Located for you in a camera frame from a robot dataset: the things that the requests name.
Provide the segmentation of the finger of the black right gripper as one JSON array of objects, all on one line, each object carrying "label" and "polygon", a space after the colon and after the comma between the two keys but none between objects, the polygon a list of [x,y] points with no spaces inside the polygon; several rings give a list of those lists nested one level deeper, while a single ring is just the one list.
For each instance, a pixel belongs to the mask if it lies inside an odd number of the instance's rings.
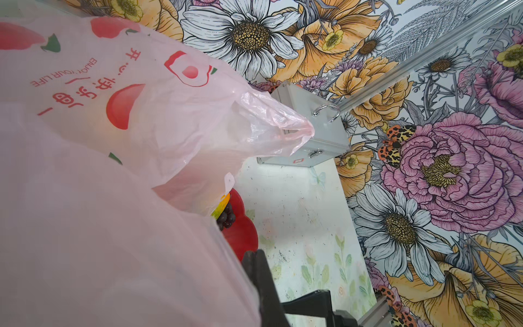
[{"label": "finger of the black right gripper", "polygon": [[285,313],[324,318],[327,327],[359,327],[358,320],[347,311],[335,311],[329,290],[316,290],[282,304]]}]

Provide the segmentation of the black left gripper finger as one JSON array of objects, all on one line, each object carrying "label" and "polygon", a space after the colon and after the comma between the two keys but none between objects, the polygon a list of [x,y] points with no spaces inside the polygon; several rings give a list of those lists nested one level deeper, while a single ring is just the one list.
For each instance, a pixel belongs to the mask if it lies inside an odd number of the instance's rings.
[{"label": "black left gripper finger", "polygon": [[242,267],[260,297],[261,325],[290,327],[264,251],[259,249],[256,252],[246,252],[242,259]]}]

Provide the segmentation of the pink plastic bag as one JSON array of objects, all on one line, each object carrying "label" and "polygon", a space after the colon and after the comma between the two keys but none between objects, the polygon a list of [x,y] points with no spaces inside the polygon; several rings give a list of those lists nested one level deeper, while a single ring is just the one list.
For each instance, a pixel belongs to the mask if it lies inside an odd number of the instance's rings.
[{"label": "pink plastic bag", "polygon": [[311,123],[125,19],[1,19],[1,325],[260,326],[211,214]]}]

